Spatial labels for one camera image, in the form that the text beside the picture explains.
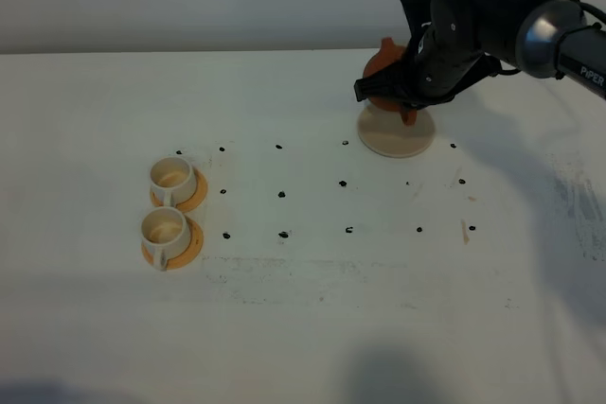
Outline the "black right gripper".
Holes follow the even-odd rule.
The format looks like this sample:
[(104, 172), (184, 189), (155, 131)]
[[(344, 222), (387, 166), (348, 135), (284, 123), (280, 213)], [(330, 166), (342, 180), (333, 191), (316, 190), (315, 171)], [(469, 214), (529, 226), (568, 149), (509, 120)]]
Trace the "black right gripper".
[(409, 49), (379, 51), (354, 82), (357, 101), (384, 98), (406, 109), (451, 101), (487, 77), (520, 72), (519, 29), (535, 0), (400, 0)]

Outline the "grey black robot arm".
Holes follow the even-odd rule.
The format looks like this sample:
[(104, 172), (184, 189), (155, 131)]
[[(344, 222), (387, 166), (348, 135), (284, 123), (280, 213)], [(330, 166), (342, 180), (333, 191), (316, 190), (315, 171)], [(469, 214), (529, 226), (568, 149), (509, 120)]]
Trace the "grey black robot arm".
[(580, 0), (400, 0), (403, 55), (354, 84), (404, 110), (448, 103), (487, 77), (568, 77), (605, 95), (605, 13)]

